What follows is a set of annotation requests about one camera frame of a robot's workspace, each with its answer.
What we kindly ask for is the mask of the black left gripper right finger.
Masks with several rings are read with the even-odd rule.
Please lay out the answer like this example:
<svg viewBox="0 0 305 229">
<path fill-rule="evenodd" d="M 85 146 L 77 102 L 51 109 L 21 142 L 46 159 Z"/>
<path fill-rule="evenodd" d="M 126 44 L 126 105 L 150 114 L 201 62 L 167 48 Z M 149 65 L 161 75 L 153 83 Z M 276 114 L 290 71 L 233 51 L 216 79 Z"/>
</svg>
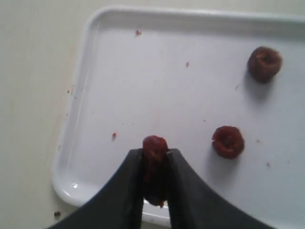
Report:
<svg viewBox="0 0 305 229">
<path fill-rule="evenodd" d="M 181 152 L 167 153 L 169 212 L 173 229 L 258 229 L 260 223 L 209 188 Z"/>
</svg>

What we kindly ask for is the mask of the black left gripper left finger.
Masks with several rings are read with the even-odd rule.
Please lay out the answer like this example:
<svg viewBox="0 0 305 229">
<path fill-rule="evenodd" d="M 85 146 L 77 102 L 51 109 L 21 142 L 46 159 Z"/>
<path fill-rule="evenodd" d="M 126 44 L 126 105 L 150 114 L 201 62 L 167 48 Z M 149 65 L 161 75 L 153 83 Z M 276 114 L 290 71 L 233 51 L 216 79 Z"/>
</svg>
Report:
<svg viewBox="0 0 305 229">
<path fill-rule="evenodd" d="M 142 209 L 142 150 L 133 149 L 92 199 L 52 229 L 139 229 Z"/>
</svg>

